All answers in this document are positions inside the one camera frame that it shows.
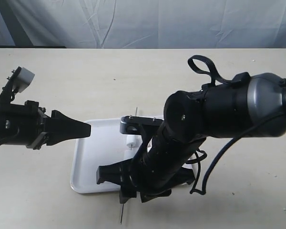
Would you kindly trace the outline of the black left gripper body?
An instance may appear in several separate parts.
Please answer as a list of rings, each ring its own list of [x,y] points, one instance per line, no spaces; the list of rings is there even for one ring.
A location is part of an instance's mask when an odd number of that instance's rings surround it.
[[[39,150],[48,139],[44,121],[45,108],[36,101],[21,104],[0,104],[0,146],[20,145]]]

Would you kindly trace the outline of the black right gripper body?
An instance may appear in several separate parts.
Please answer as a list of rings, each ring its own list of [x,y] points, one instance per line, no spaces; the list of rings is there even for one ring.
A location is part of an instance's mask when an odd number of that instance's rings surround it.
[[[131,160],[133,184],[121,186],[136,190],[141,197],[167,197],[172,188],[195,181],[194,171],[183,167],[190,156],[180,152],[146,152]]]

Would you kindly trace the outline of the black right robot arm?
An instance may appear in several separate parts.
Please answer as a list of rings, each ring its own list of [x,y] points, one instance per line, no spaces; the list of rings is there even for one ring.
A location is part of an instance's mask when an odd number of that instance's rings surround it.
[[[133,158],[99,166],[96,182],[120,186],[120,202],[136,196],[143,203],[167,197],[187,183],[204,195],[215,165],[244,137],[279,137],[286,132],[286,79],[273,73],[240,73],[228,83],[204,84],[198,92],[177,91],[164,105],[163,119],[124,116],[120,132],[139,135],[142,143]],[[207,169],[202,188],[199,173],[184,164],[200,164],[200,146],[207,137],[229,138]]]

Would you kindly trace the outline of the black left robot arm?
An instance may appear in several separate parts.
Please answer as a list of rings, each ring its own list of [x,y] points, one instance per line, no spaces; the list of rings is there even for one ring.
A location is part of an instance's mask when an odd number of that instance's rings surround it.
[[[58,110],[51,115],[35,101],[24,105],[0,105],[0,146],[19,145],[39,150],[43,145],[86,138],[91,135],[91,125],[65,116]]]

